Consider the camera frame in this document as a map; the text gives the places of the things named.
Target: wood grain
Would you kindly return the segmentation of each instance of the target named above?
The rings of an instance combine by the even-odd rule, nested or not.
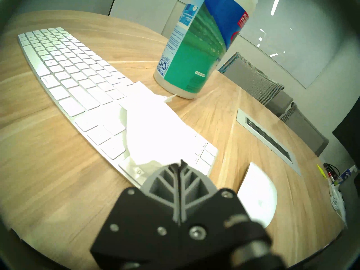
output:
[[[116,199],[130,183],[67,121],[41,88],[17,34],[63,27],[111,65],[153,92],[170,95],[153,73],[166,38],[134,23],[99,14],[42,11],[13,17],[0,42],[1,216],[21,238],[71,269],[98,269],[89,249]],[[214,72],[199,97],[169,106],[219,149],[211,173],[218,188],[238,191],[253,161],[278,192],[267,227],[272,250],[293,265],[324,247],[343,228],[330,203],[320,160],[275,115]],[[296,156],[298,176],[236,122],[241,108]]]

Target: keyboard key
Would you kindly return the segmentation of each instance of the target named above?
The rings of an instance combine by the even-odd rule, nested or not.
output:
[[[107,104],[112,102],[112,98],[110,98],[103,90],[99,87],[93,87],[87,90],[90,95],[92,95],[100,104]]]
[[[101,126],[89,130],[87,136],[90,137],[96,145],[100,145],[111,138],[111,134]]]
[[[68,48],[62,48],[62,49],[60,49],[60,52],[61,53],[69,53],[69,52],[71,52],[71,50]]]
[[[81,80],[79,81],[79,84],[84,88],[84,89],[87,89],[87,88],[91,88],[91,87],[95,87],[95,83],[92,82],[90,79],[85,79],[85,80]]]
[[[108,82],[99,83],[98,86],[105,92],[111,91],[114,89],[114,87]]]
[[[113,137],[101,145],[101,150],[103,150],[110,159],[115,159],[125,152],[125,147],[122,138]]]
[[[68,73],[74,73],[74,72],[79,72],[80,70],[75,67],[75,66],[71,66],[71,67],[66,67],[65,70],[68,72]]]
[[[49,89],[49,92],[53,95],[56,100],[67,98],[69,93],[63,88],[63,86]]]
[[[78,57],[75,57],[75,58],[70,58],[69,59],[71,62],[73,62],[73,64],[76,64],[76,63],[82,63],[82,60]]]
[[[45,61],[45,64],[50,67],[50,66],[54,66],[57,65],[58,63],[55,60],[49,60],[49,61]]]
[[[113,66],[105,66],[104,69],[106,69],[108,72],[114,72],[117,71],[116,68],[114,68]]]
[[[101,65],[101,66],[108,66],[109,65],[109,63],[106,62],[105,60],[98,61],[98,64]]]
[[[77,86],[77,83],[72,78],[61,81],[61,84],[64,85],[66,89]]]
[[[45,84],[46,88],[52,88],[60,85],[60,83],[55,79],[52,74],[43,76],[40,79]]]
[[[93,82],[97,83],[101,83],[101,82],[105,82],[105,79],[103,79],[100,75],[94,75],[94,76],[90,76],[89,77]]]
[[[97,73],[100,74],[101,77],[111,76],[111,73],[104,69],[102,71],[97,71]]]
[[[66,60],[66,61],[61,61],[59,62],[59,64],[62,66],[62,67],[68,67],[68,66],[72,66],[72,62]]]
[[[63,79],[66,79],[66,78],[70,78],[70,75],[68,75],[67,72],[65,72],[65,71],[55,73],[55,76],[56,76],[56,78],[59,79],[59,80],[63,80]]]
[[[84,75],[82,72],[74,73],[71,76],[74,77],[74,79],[77,81],[87,79],[86,75]]]
[[[55,56],[55,60],[56,61],[65,61],[66,57],[64,55],[60,55],[60,56]]]
[[[75,65],[77,66],[78,69],[89,68],[89,66],[85,63],[77,63]]]
[[[87,110],[100,106],[89,93],[79,86],[70,88],[69,93]]]
[[[112,97],[114,100],[122,99],[124,97],[124,95],[120,93],[118,90],[109,91],[108,95]]]
[[[63,71],[64,69],[61,66],[57,65],[57,66],[50,67],[50,70],[52,72],[59,72],[59,71]]]
[[[70,52],[70,53],[65,53],[64,54],[67,58],[75,58],[76,55],[73,53],[73,52]]]
[[[124,78],[125,77],[125,75],[123,75],[121,72],[119,72],[119,71],[114,71],[114,72],[112,72],[111,73],[112,74],[112,76],[114,76],[114,77],[116,77],[116,78]]]
[[[86,74],[87,76],[91,76],[91,75],[96,75],[97,73],[91,69],[91,68],[87,68],[87,69],[83,69],[82,72],[84,74]]]
[[[59,104],[70,117],[74,117],[85,111],[85,109],[73,98],[60,100]]]
[[[59,50],[56,50],[56,51],[51,51],[50,54],[52,56],[58,56],[58,55],[61,55],[61,52]]]
[[[82,131],[91,130],[99,125],[91,116],[76,118],[75,123],[82,129]]]

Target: mesh chair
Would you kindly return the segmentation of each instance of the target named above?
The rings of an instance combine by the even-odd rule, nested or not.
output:
[[[231,56],[219,69],[219,72],[263,105],[267,105],[284,88],[284,85],[272,81],[262,71],[249,63],[239,52]]]
[[[291,104],[291,108],[281,118],[281,121],[292,129],[317,156],[320,156],[329,144],[329,140],[309,122],[294,102]]]

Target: white key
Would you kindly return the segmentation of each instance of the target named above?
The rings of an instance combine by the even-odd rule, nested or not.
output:
[[[101,150],[104,151],[110,159],[116,159],[119,155],[125,152],[122,138],[113,137],[101,145]]]
[[[113,66],[105,66],[104,69],[106,69],[108,72],[117,71],[116,68],[114,68]]]
[[[116,77],[113,77],[113,76],[109,76],[109,77],[106,77],[105,80],[107,82],[109,82],[110,84],[117,84],[117,83],[120,83],[120,80],[117,79]]]
[[[24,40],[24,41],[21,42],[22,46],[26,46],[26,45],[29,45],[29,44],[30,44],[30,41],[28,41],[28,40]]]
[[[33,36],[34,36],[34,34],[33,34],[32,32],[27,32],[27,33],[25,33],[25,35],[26,35],[27,37],[33,37]]]
[[[92,55],[96,55],[96,53],[94,51],[85,51],[86,54],[88,54],[89,56],[92,56]]]
[[[65,61],[66,57],[64,55],[60,55],[60,56],[55,56],[55,60],[56,61]]]
[[[97,73],[92,68],[83,69],[82,72],[87,76],[96,75]]]
[[[109,63],[106,62],[105,60],[98,61],[98,64],[101,65],[101,66],[108,66],[109,65]]]
[[[106,71],[106,70],[104,70],[104,69],[103,69],[102,71],[97,71],[97,73],[100,74],[101,77],[111,76],[111,73],[108,72],[108,71]]]
[[[56,100],[64,99],[64,98],[67,98],[68,96],[70,96],[69,93],[64,89],[63,86],[49,89],[49,92],[53,95],[53,97]]]
[[[69,93],[87,110],[100,106],[89,93],[79,86],[70,88]]]
[[[114,77],[116,77],[116,78],[124,78],[125,77],[125,75],[123,75],[121,72],[119,72],[119,71],[114,71],[114,72],[112,72],[111,73],[112,74],[112,76],[114,76]]]
[[[55,73],[55,76],[56,76],[56,78],[59,79],[59,80],[63,80],[63,79],[66,79],[66,78],[70,78],[70,75],[68,75],[66,71],[62,71],[62,72]]]
[[[92,82],[90,79],[85,79],[85,80],[81,80],[79,81],[79,84],[84,88],[84,89],[87,89],[87,88],[91,88],[91,87],[95,87],[95,83]]]
[[[71,76],[74,77],[74,79],[77,81],[87,79],[86,75],[84,75],[82,72],[74,73]]]
[[[82,129],[82,131],[91,130],[99,125],[91,116],[82,116],[77,118],[75,123]]]
[[[207,175],[210,170],[210,165],[208,165],[202,159],[199,159],[194,168],[203,173],[204,175]]]
[[[41,58],[42,58],[44,61],[52,60],[52,59],[53,59],[53,58],[51,57],[51,55],[41,56]]]
[[[90,67],[91,67],[93,70],[95,70],[95,71],[99,71],[99,70],[102,70],[102,69],[103,69],[103,67],[100,66],[99,64],[93,64],[93,65],[91,65]]]
[[[69,53],[69,52],[71,52],[71,50],[68,48],[62,48],[62,49],[60,49],[60,52],[61,53]]]
[[[92,95],[100,104],[107,104],[112,102],[112,98],[110,98],[103,90],[99,87],[90,88],[87,90],[90,95]]]
[[[41,59],[37,56],[34,48],[32,48],[31,45],[26,45],[23,47],[23,49],[24,49],[26,56],[29,59],[29,62],[31,63],[32,67],[35,69],[36,73],[39,76],[44,76],[44,75],[50,74],[50,71],[44,65],[44,63],[41,61]]]
[[[62,66],[62,67],[68,67],[68,66],[72,66],[72,62],[66,60],[66,61],[61,61],[59,62],[59,64]]]
[[[101,82],[105,82],[105,79],[103,79],[100,75],[94,75],[94,76],[90,76],[89,77],[93,82],[97,83],[101,83]]]
[[[86,55],[86,54],[79,54],[78,57],[81,58],[81,59],[90,58],[90,57],[89,57],[88,55]]]
[[[82,51],[89,51],[90,49],[86,46],[81,46],[79,47],[79,49],[81,49]]]
[[[78,69],[89,68],[89,66],[85,63],[77,63],[75,65],[77,66]]]
[[[93,59],[85,59],[84,62],[86,62],[88,65],[96,64],[96,62]]]
[[[77,83],[72,78],[61,81],[61,84],[64,85],[66,89],[77,86]]]
[[[108,95],[112,97],[114,100],[122,99],[124,97],[124,95],[120,93],[118,90],[109,91]]]
[[[45,64],[50,67],[50,66],[54,66],[57,65],[58,63],[55,60],[49,60],[49,61],[45,61]]]
[[[208,151],[213,156],[216,156],[217,148],[213,146],[211,143],[206,144],[205,150]]]
[[[73,52],[74,52],[75,54],[83,54],[83,51],[80,50],[80,49],[74,49]]]
[[[59,72],[59,71],[63,71],[64,69],[61,66],[57,65],[57,66],[50,67],[50,70],[52,72]]]
[[[73,52],[65,53],[64,55],[65,55],[67,58],[74,58],[74,57],[76,57],[76,55],[75,55]]]
[[[202,158],[204,161],[206,161],[209,165],[211,165],[215,159],[215,157],[206,150],[204,150],[202,152],[200,158]]]
[[[36,51],[43,51],[43,50],[45,50],[45,47],[43,47],[43,46],[35,47],[35,50]]]
[[[56,51],[51,51],[50,54],[52,56],[58,56],[58,55],[61,55],[61,52],[59,50],[56,50]]]
[[[46,88],[52,88],[60,85],[60,83],[55,79],[52,74],[43,76],[40,79],[45,84]]]
[[[65,70],[68,72],[68,73],[74,73],[74,72],[79,72],[80,70],[75,67],[75,66],[71,66],[71,67],[66,67]]]
[[[70,58],[69,59],[71,62],[73,62],[73,64],[76,64],[76,63],[82,63],[82,60],[78,57],[75,57],[75,58]]]
[[[57,45],[56,47],[57,47],[58,49],[66,48],[66,46],[63,45],[63,44],[59,44],[59,45]]]
[[[114,89],[114,87],[108,82],[99,83],[98,86],[105,92],[111,91]]]
[[[100,145],[111,138],[111,134],[102,126],[89,130],[87,136],[96,144]]]
[[[74,117],[85,111],[85,109],[73,98],[60,100],[59,104],[70,117]]]

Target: keyboard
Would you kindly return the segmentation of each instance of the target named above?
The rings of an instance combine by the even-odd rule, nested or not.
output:
[[[127,110],[136,103],[137,93],[153,92],[139,81],[132,82],[63,28],[22,33],[18,41],[57,107],[116,170],[140,188],[153,172],[130,162]],[[218,150],[187,127],[186,139],[191,139],[193,147],[184,161],[209,176]]]

